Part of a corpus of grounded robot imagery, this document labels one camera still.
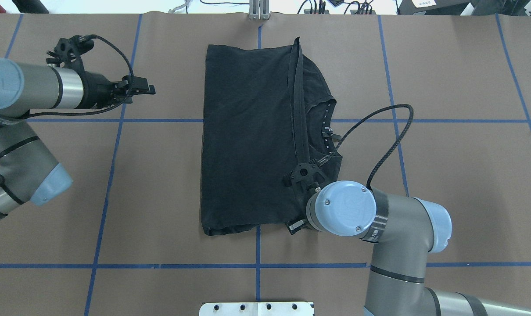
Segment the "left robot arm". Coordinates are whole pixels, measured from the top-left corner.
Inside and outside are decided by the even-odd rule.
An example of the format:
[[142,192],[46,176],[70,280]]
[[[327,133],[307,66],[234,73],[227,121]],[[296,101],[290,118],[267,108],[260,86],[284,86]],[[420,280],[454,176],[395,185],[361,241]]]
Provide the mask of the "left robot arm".
[[146,78],[109,81],[87,72],[81,58],[64,66],[55,59],[40,66],[0,58],[0,220],[26,202],[41,206],[72,184],[28,118],[103,113],[143,94],[155,94]]

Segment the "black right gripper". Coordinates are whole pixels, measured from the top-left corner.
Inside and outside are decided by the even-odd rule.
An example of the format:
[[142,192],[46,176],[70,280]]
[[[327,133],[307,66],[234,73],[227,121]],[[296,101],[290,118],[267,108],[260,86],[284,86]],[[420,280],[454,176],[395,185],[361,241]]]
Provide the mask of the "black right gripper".
[[291,235],[294,235],[301,230],[312,230],[309,220],[305,217],[299,217],[286,222],[286,228]]

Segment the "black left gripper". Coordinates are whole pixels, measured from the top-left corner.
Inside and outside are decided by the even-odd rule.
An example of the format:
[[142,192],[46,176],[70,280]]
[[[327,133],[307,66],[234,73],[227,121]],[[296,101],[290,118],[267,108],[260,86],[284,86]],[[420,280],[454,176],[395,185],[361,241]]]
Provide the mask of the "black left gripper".
[[105,76],[93,72],[82,73],[84,96],[83,109],[103,109],[130,103],[133,95],[155,95],[155,86],[147,78],[126,75],[121,81],[111,82]]

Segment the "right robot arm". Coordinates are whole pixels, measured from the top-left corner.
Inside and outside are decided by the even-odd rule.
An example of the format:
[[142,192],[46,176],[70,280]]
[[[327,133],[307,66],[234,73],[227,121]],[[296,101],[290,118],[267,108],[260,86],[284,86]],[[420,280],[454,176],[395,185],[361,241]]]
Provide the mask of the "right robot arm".
[[304,213],[287,227],[373,244],[366,316],[531,316],[531,308],[425,285],[428,255],[444,250],[452,236],[450,214],[440,204],[354,181],[313,184]]

